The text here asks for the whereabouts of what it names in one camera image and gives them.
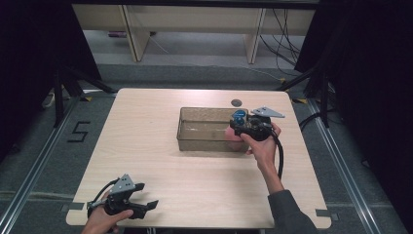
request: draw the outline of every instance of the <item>black cable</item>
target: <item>black cable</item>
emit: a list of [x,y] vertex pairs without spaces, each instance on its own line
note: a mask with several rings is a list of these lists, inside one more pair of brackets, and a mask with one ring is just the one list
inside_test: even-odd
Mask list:
[[284,9],[284,36],[288,42],[289,47],[291,48],[291,50],[293,50],[293,48],[297,51],[300,52],[300,50],[294,46],[294,44],[291,43],[291,41],[289,40],[289,33],[288,33],[288,24],[286,23],[288,19],[288,9]]
[[279,136],[277,136],[276,132],[274,130],[269,130],[268,128],[263,128],[265,131],[267,131],[274,140],[274,143],[276,144],[277,148],[279,149],[279,169],[278,169],[278,175],[279,178],[282,179],[282,169],[283,169],[283,149],[282,149],[282,143],[279,140]]
[[304,131],[304,128],[307,126],[308,123],[310,123],[312,120],[316,119],[317,117],[320,117],[321,113],[317,112],[315,114],[310,115],[307,117],[305,120],[301,121],[299,124],[301,132]]
[[106,185],[100,190],[100,192],[96,195],[96,197],[94,198],[94,200],[91,201],[91,204],[92,204],[92,203],[95,203],[95,202],[97,201],[97,199],[99,199],[99,197],[102,195],[102,193],[103,193],[110,185],[113,185],[113,184],[117,183],[118,180],[119,180],[119,178],[117,178],[117,179],[115,179],[115,180],[112,180],[112,181],[110,181],[108,184],[106,184]]
[[[272,36],[273,36],[273,39],[274,39],[278,44],[281,44],[281,42],[280,42],[274,35],[272,35]],[[281,44],[281,45],[282,45],[282,47],[283,47],[284,49],[292,50],[294,53],[300,53],[299,51],[294,51],[293,49],[288,48],[288,47],[286,47],[286,46],[283,45],[283,44]]]
[[285,37],[285,40],[288,42],[289,50],[290,50],[290,51],[294,51],[294,50],[293,50],[293,48],[294,48],[295,50],[298,51],[298,53],[300,53],[300,50],[299,50],[297,47],[295,47],[295,46],[291,43],[291,41],[289,40],[288,26],[287,26],[287,23],[286,23],[287,18],[288,18],[288,12],[287,12],[287,10],[284,10],[284,27],[282,27],[282,24],[281,24],[281,22],[280,22],[280,20],[279,20],[279,17],[277,17],[276,11],[275,11],[274,9],[273,9],[273,13],[274,13],[274,16],[276,17],[276,20],[277,20],[277,23],[279,24],[280,29],[282,30],[282,38]]
[[289,64],[295,66],[295,62],[291,61],[290,59],[288,59],[287,57],[283,56],[282,54],[280,54],[278,51],[275,51],[270,45],[267,44],[267,42],[264,40],[264,38],[262,37],[262,35],[260,35],[262,42],[264,43],[264,45],[268,48],[268,50],[270,50],[270,52],[276,54],[277,56],[279,56],[280,58],[284,59],[286,62],[288,62]]
[[287,19],[288,19],[288,10],[284,9],[284,28],[282,30],[282,34],[284,35],[286,41],[288,42],[288,45],[289,45],[289,48],[290,48],[289,51],[291,52],[292,59],[294,60],[294,62],[297,62],[298,57],[295,55],[295,53],[292,52],[292,47],[291,47],[292,44],[289,41],[289,37],[288,37],[289,36],[288,35],[288,25],[286,23]]
[[288,72],[285,72],[285,71],[283,71],[283,70],[280,68],[280,66],[279,66],[279,57],[281,57],[281,58],[284,59],[285,61],[289,62],[289,63],[290,63],[291,65],[293,65],[293,66],[295,66],[295,63],[294,63],[293,61],[291,61],[290,59],[288,59],[287,57],[281,55],[281,54],[278,52],[278,50],[275,51],[272,47],[270,47],[270,46],[267,44],[267,42],[265,42],[264,38],[262,38],[261,35],[260,35],[260,37],[261,37],[261,40],[264,42],[264,45],[270,50],[270,52],[276,54],[276,65],[277,65],[277,69],[278,69],[280,72],[282,72],[283,74],[285,74],[285,75],[297,76],[297,75],[294,75],[294,74],[290,74],[290,73],[288,73]]
[[[335,108],[328,109],[327,113],[328,112],[333,112],[333,111],[336,111],[336,109]],[[300,124],[299,124],[301,132],[304,131],[304,128],[307,126],[308,123],[310,123],[312,120],[314,120],[314,119],[316,119],[317,117],[320,117],[320,116],[321,116],[321,113],[317,112],[317,113],[314,113],[314,114],[310,115],[309,117],[307,117],[303,121],[301,121]]]

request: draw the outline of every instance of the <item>clear plastic container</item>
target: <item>clear plastic container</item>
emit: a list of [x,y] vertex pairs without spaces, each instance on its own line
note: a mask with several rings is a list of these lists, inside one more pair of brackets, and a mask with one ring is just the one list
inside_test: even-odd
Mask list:
[[181,151],[247,151],[248,145],[229,127],[240,108],[182,107],[176,138]]

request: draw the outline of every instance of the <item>white mounting piece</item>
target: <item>white mounting piece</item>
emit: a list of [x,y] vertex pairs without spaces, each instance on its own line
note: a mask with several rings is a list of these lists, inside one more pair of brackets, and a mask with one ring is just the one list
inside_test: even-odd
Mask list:
[[124,174],[118,182],[113,185],[113,188],[110,189],[110,194],[126,192],[134,190],[134,183],[131,181],[131,177],[128,174]]
[[262,106],[256,109],[253,109],[251,111],[252,113],[259,115],[259,116],[263,116],[263,117],[276,117],[276,118],[285,118],[285,115],[271,109],[268,108],[266,106]]

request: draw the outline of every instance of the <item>hand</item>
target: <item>hand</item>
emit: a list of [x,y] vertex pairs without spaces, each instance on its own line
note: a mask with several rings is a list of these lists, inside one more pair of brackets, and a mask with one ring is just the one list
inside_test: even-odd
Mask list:
[[119,227],[116,223],[132,215],[132,210],[126,210],[118,214],[109,215],[104,210],[103,205],[100,205],[96,207],[92,212],[91,216],[88,219],[88,222],[86,222],[82,234],[104,234],[111,228],[113,229],[114,233],[118,233]]
[[[271,123],[277,136],[280,135],[282,130],[276,124]],[[258,169],[264,176],[264,180],[267,184],[268,192],[270,194],[280,192],[284,190],[282,182],[277,174],[277,169],[275,166],[276,158],[276,143],[272,136],[269,136],[263,141],[256,141],[251,136],[246,134],[241,134],[243,141],[249,144],[250,149],[247,150],[246,154],[253,154],[255,160],[257,161]]]
[[[280,135],[282,130],[275,123],[271,123],[277,136]],[[268,170],[269,168],[275,167],[275,157],[277,146],[274,143],[273,137],[269,136],[263,141],[256,141],[251,136],[247,134],[241,134],[241,138],[247,144],[249,144],[250,149],[247,150],[246,154],[253,154],[255,160],[257,161],[258,168],[262,171]]]

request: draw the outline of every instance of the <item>light wood tabletop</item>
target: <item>light wood tabletop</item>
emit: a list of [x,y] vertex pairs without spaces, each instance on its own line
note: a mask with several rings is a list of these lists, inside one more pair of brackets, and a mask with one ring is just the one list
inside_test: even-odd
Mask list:
[[[272,228],[265,181],[253,156],[240,152],[179,151],[176,138],[181,107],[241,108],[261,106],[285,118],[272,118],[282,129],[282,183],[301,211],[317,228],[328,228],[329,217],[319,183],[290,99],[284,92],[222,90],[123,89],[113,103],[74,203],[91,201],[109,181],[129,174],[145,188],[131,202],[159,200],[144,219],[120,226],[189,228]],[[84,225],[86,206],[70,210],[66,221]]]

